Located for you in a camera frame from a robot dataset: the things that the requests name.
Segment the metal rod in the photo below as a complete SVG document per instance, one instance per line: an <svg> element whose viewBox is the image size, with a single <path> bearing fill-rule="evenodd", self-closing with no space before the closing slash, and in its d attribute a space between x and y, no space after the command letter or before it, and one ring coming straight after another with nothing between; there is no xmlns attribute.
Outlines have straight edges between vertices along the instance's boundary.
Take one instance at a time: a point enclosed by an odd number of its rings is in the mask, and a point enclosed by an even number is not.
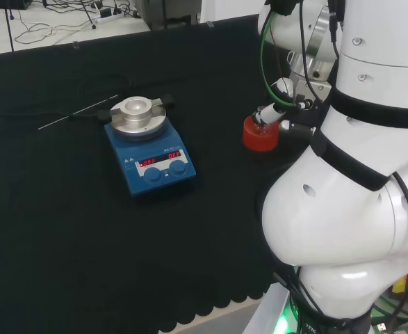
<svg viewBox="0 0 408 334"><path fill-rule="evenodd" d="M9 40L10 40L10 48L12 49L12 52L14 52L14 43L12 42L12 33L10 32L10 25L9 25L9 17L8 17L8 9L5 6L4 8L4 15L6 15L6 23L8 24L8 32L9 32Z"/></svg>
<svg viewBox="0 0 408 334"><path fill-rule="evenodd" d="M92 107L94 107L94 106L96 106L96 105L98 105L98 104L101 104L101 103L104 103L104 102L106 102L106 101L115 99L115 98L118 97L118 96L119 96L119 95L117 94L117 95L111 96L109 99L106 99L106 100L100 101L100 102L98 102L98 103L95 103L95 104L93 104L92 106L87 106L86 108L83 108L83 109L81 109L81 110L79 110L79 111L76 111L75 113L73 113L73 115L75 115L76 113L81 113L82 111L88 110L89 108L92 108ZM59 119L59 120L55 120L55 121L53 121L53 122L50 122L49 124L43 125L42 127L39 127L38 130L41 130L41 129L45 128L45 127L48 127L49 125L53 125L53 124L55 124L55 123L57 123L57 122L60 122L61 120L65 120L66 118L69 118L69 116L65 116L65 117L63 117L63 118L61 118L61 119Z"/></svg>

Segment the blue base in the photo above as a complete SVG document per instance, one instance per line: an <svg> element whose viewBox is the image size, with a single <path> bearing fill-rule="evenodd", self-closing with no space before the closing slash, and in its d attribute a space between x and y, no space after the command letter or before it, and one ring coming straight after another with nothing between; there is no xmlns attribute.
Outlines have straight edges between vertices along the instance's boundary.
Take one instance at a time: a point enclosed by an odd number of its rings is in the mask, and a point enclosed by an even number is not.
<svg viewBox="0 0 408 334"><path fill-rule="evenodd" d="M125 175L131 195L136 196L147 193L196 176L195 168L182 143L181 137L170 121L168 119L165 121L166 129L159 137L150 141L134 143L121 139L114 133L109 124L105 125L106 134ZM185 168L182 162L181 164L178 162L172 164L170 168L163 170L157 169L155 164L153 167L148 168L143 176L139 175L136 167L138 161L151 159L152 157L177 150L183 150L188 160Z"/></svg>

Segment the white floor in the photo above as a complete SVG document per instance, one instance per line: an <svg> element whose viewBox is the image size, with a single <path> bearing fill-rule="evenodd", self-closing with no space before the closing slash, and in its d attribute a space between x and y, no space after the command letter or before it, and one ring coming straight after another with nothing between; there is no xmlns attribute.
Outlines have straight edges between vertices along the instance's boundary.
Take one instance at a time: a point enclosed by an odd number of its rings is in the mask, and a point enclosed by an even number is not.
<svg viewBox="0 0 408 334"><path fill-rule="evenodd" d="M116 0L117 5L121 3L127 3L124 0ZM104 5L114 6L113 0L104 0ZM72 11L69 13L56 13L52 10L48 10L43 7L40 2L33 2L28 9L21 10L23 22L31 27L32 23L46 23L52 26L60 24L67 24L70 26L77 26L85 22L85 24L78 28L73 27L61 27L64 29L82 29L81 31L62 31L57 30L55 35L47 36L44 40L34 42L32 44L20 44L14 41L14 49L32 49L35 47L46 47L49 45L59 45L65 43L71 43L73 41L94 40L96 38L105 38L117 35L126 35L129 33L140 33L143 31L149 31L146 23L142 19L134 19L126 16L114 21L106 22L103 24L96 24L97 28L93 30L91 23L88 21L88 17L85 12ZM90 14L91 18L95 18L95 14ZM13 16L15 19L10 21L10 29L12 31L12 37L17 38L21 33L26 31L26 27L20 22L18 10L13 10ZM44 26L36 26L35 29L43 28ZM45 34L49 33L49 29L43 29L32 33L26 33L17 40L20 42L33 42L42 39ZM8 27L6 25L6 17L4 10L0 9L0 54L4 52L10 52L10 41L8 35Z"/></svg>

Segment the green cable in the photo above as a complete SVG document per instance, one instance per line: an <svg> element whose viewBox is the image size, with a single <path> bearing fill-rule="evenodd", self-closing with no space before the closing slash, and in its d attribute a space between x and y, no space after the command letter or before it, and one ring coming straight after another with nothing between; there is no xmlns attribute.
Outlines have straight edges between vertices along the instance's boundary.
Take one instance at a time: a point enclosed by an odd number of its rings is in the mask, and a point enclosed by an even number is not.
<svg viewBox="0 0 408 334"><path fill-rule="evenodd" d="M264 51L264 44L266 43L267 33L269 32L270 26L272 25L273 19L275 17L276 17L276 13L272 13L271 16L270 16L270 19L266 22L266 28L264 29L264 34L263 34L262 40L261 40L261 71L262 71L262 77L263 77L264 83L266 84L267 92L272 97L273 101L275 101L278 104L282 104L284 106L295 106L293 103L285 102L285 101L281 100L278 96L276 96L276 94L270 88L270 85L268 84L267 79L266 79L266 74L264 73L264 64L263 64L263 61L262 61L263 51Z"/></svg>

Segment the black tablecloth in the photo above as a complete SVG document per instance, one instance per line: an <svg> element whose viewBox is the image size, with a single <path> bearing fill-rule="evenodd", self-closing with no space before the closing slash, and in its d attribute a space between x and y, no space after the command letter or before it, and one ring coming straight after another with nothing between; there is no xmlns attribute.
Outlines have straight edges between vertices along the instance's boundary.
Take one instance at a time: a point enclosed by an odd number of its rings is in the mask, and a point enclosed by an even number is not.
<svg viewBox="0 0 408 334"><path fill-rule="evenodd" d="M94 120L0 117L0 333L157 333L267 290L254 198L291 158L241 143L265 102L258 47L246 17L0 55L1 112L173 95L197 170L135 200Z"/></svg>

